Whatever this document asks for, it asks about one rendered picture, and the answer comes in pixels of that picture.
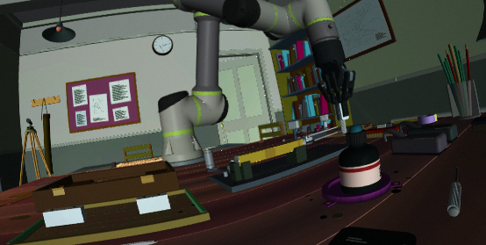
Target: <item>framed poster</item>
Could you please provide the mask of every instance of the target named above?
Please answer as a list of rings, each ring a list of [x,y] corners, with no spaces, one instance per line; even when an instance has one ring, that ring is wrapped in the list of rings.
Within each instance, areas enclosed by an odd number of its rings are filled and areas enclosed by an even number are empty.
[[[135,73],[66,83],[69,132],[140,122]]]
[[[397,41],[383,0],[355,0],[333,18],[345,61]]]

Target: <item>purple tape roll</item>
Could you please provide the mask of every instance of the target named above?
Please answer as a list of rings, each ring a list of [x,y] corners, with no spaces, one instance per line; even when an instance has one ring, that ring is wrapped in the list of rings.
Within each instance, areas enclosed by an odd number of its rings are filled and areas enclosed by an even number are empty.
[[[436,121],[435,115],[420,116],[417,119],[418,119],[418,123],[420,125],[431,124],[431,123],[434,123]]]

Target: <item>pencil cup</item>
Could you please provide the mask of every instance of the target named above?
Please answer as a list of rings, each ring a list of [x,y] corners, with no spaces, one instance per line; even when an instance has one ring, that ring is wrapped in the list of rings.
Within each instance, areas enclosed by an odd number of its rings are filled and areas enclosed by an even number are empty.
[[[479,101],[475,91],[475,81],[448,84],[451,112],[455,119],[473,119],[479,117]]]

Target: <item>pendant lamp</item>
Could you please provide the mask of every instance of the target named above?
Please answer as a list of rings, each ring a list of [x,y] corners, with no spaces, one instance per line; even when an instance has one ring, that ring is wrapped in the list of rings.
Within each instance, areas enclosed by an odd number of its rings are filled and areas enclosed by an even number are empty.
[[[482,24],[479,34],[477,35],[476,42],[486,41],[486,0],[484,2],[484,12],[482,13]]]
[[[66,42],[75,38],[76,33],[67,27],[64,27],[61,22],[62,13],[62,0],[61,0],[61,11],[59,13],[59,21],[55,27],[47,28],[42,33],[42,37],[46,40],[52,42]]]

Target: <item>paper sheet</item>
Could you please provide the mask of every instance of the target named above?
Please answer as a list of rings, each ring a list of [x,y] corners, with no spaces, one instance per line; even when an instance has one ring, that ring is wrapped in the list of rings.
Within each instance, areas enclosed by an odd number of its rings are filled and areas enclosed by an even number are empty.
[[[86,110],[76,111],[75,118],[76,118],[76,127],[88,125],[88,121],[86,120]]]
[[[73,106],[81,106],[88,104],[88,92],[86,91],[86,84],[73,86]]]
[[[106,94],[89,96],[89,119],[91,123],[108,121],[108,99]]]
[[[124,79],[111,82],[109,85],[111,104],[121,104],[132,101],[132,95],[130,94],[130,80]]]
[[[128,106],[113,109],[113,118],[115,121],[129,119]]]

